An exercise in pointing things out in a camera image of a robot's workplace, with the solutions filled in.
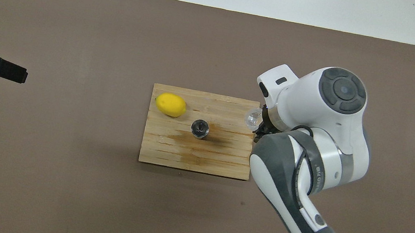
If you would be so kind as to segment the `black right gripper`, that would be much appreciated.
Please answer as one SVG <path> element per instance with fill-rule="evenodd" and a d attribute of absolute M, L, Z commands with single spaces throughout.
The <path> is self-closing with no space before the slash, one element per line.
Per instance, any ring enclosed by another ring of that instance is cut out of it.
<path fill-rule="evenodd" d="M 269 111 L 268 111 L 267 105 L 264 105 L 261 108 L 261 118 L 262 118 L 261 128 L 258 128 L 257 130 L 254 131 L 255 136 L 253 138 L 253 142 L 258 143 L 258 141 L 264 135 L 273 134 L 274 125 L 271 123 L 268 117 L 268 113 Z"/>

